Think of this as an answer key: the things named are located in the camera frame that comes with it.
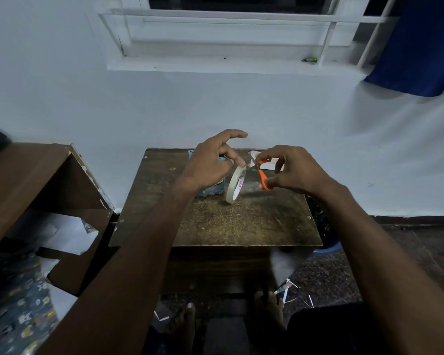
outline foot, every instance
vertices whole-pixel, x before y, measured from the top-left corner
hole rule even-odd
[[[273,292],[268,292],[267,297],[263,297],[263,292],[255,293],[255,328],[265,349],[271,349],[272,354],[283,353],[286,335],[283,300]]]
[[[191,302],[168,325],[171,354],[191,355],[195,335],[195,307]]]

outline baseboard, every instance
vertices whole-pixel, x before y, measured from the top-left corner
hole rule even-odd
[[[431,226],[444,225],[444,216],[426,215],[421,217],[388,217],[372,216],[380,225],[412,225],[412,226]]]

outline person's left arm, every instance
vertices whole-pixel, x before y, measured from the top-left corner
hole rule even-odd
[[[139,354],[158,300],[167,259],[184,213],[198,190],[245,161],[226,130],[197,146],[183,173],[146,215],[38,349],[38,354]],[[225,161],[219,161],[224,154]]]

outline person's right hand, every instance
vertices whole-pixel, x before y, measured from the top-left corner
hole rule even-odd
[[[322,190],[335,182],[303,147],[274,146],[258,154],[255,161],[279,158],[276,175],[266,179],[268,188],[287,188],[297,193],[320,196]]]

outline window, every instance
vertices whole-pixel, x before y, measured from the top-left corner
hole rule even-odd
[[[111,70],[312,74],[374,62],[404,2],[86,1]]]

